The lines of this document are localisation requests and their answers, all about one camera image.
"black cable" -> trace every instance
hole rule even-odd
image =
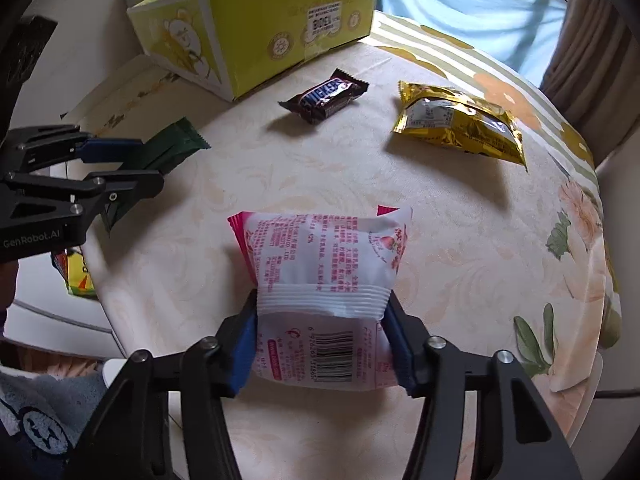
[[[630,399],[640,397],[640,388],[629,388],[628,390],[601,390],[596,392],[594,399]]]

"screw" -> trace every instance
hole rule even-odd
[[[217,350],[220,347],[220,343],[218,343],[218,340],[212,335],[203,337],[198,344],[203,350]]]
[[[149,352],[149,350],[136,350],[135,352],[133,352],[133,354],[131,354],[131,357],[129,359],[131,359],[135,363],[143,363],[150,357],[151,353]]]
[[[506,365],[513,362],[513,354],[508,350],[498,350],[497,356],[498,361]]]
[[[429,345],[431,348],[440,350],[447,345],[447,340],[443,337],[440,337],[439,335],[432,335],[427,339],[427,345]]]

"floral tablecloth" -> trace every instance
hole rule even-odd
[[[277,105],[337,66],[370,82],[349,107],[314,127]],[[511,110],[528,173],[391,134],[399,79],[454,84]],[[618,338],[620,306],[591,155],[536,88],[455,38],[377,12],[370,37],[239,103],[142,65],[98,87],[65,121],[148,139],[183,116],[212,149],[179,166],[110,236],[94,222],[84,246],[127,352],[184,350],[240,308],[251,282],[231,214],[364,216],[380,203],[409,204],[414,225],[394,287],[405,309],[464,351],[514,351],[569,430],[598,341]],[[68,174],[94,169],[70,164]],[[398,478],[420,408],[401,388],[330,392],[257,378],[225,406],[242,474],[261,480]],[[470,404],[461,478],[471,467],[473,421]]]

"green snack package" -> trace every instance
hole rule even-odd
[[[186,117],[169,124],[142,146],[134,150],[119,170],[158,170],[166,176],[188,156],[210,146]],[[105,206],[102,221],[108,232],[134,204],[114,202]]]

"gold foil wrapper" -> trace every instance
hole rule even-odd
[[[398,89],[402,113],[395,133],[527,167],[522,132],[501,106],[455,88],[400,81]]]

